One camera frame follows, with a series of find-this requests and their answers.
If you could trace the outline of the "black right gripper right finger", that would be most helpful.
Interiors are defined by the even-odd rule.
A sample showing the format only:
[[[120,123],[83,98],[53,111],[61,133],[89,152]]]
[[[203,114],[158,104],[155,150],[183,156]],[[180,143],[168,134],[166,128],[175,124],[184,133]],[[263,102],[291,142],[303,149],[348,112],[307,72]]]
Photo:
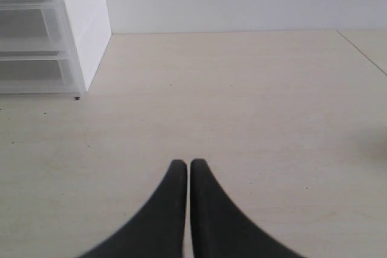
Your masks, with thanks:
[[[195,257],[301,257],[252,222],[203,159],[190,164],[190,226]]]

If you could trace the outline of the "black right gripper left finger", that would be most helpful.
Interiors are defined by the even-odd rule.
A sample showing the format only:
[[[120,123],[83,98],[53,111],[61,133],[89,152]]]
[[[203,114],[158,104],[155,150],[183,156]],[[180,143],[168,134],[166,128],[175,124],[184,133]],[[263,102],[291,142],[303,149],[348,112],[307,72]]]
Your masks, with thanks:
[[[141,209],[112,236],[82,257],[183,257],[187,165],[171,161]]]

